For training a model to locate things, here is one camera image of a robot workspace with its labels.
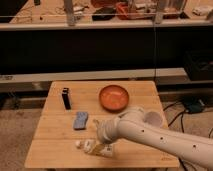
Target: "wooden bowl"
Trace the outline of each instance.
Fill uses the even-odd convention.
[[[121,111],[128,105],[129,94],[121,86],[109,85],[100,91],[99,101],[109,111]]]

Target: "wooden table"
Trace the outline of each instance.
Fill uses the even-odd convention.
[[[75,147],[75,141],[96,138],[93,119],[105,120],[116,116],[104,110],[98,101],[100,90],[110,84],[124,87],[130,95],[128,106],[141,106],[159,111],[167,122],[162,105],[152,81],[58,81],[53,82],[46,99],[42,116],[35,132],[26,168],[159,168],[178,167],[176,157],[157,149],[119,140],[114,144],[115,157],[104,158],[87,155]],[[72,110],[65,110],[61,92],[70,88]],[[87,111],[87,129],[72,128],[76,111]]]

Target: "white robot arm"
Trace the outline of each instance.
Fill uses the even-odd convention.
[[[98,124],[97,136],[106,144],[125,138],[213,169],[213,140],[162,129],[162,123],[159,113],[132,108]]]

